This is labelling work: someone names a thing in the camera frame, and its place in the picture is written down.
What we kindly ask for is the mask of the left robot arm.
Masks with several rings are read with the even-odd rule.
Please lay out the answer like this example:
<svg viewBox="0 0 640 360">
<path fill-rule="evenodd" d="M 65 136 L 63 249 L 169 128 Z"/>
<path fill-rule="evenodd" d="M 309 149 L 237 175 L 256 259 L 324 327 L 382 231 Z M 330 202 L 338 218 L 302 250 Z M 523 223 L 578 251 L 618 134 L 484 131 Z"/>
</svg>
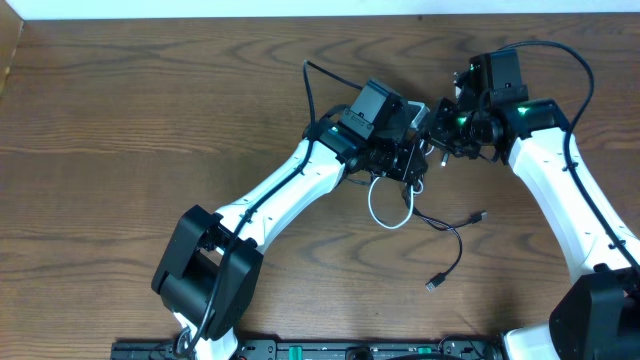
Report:
<svg viewBox="0 0 640 360">
<path fill-rule="evenodd" d="M 352 105 L 312 118 L 291 157 L 249 193 L 213 213 L 195 205 L 171 235 L 151 282 L 183 324 L 178 358 L 228 359 L 264 254 L 309 205 L 348 175 L 367 171 L 415 189 L 429 109 L 371 78 Z"/>
</svg>

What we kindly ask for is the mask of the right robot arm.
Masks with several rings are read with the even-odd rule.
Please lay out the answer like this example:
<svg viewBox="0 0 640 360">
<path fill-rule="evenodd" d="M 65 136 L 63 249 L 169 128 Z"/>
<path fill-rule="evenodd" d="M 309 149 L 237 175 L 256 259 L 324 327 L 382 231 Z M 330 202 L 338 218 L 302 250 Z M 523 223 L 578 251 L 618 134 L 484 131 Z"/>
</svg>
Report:
<svg viewBox="0 0 640 360">
<path fill-rule="evenodd" d="M 432 144 L 455 157 L 509 166 L 531 192 L 564 255 L 571 287 L 540 324 L 506 332 L 506 359 L 636 359 L 639 240 L 590 174 L 569 120 L 532 100 L 515 45 L 474 56 L 428 121 Z"/>
</svg>

